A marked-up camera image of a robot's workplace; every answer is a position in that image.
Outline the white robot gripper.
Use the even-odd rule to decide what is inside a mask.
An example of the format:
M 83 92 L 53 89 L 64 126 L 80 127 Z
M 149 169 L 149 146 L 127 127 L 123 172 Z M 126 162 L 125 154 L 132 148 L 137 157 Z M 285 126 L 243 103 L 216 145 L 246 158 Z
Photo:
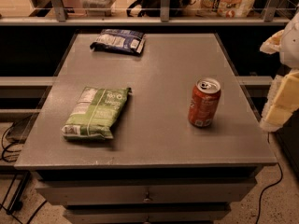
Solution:
M 266 54 L 279 52 L 280 62 L 293 69 L 299 68 L 299 13 L 286 25 L 284 32 L 274 33 L 260 46 Z M 299 70 L 287 75 L 276 75 L 263 107 L 260 127 L 266 132 L 280 129 L 299 109 Z

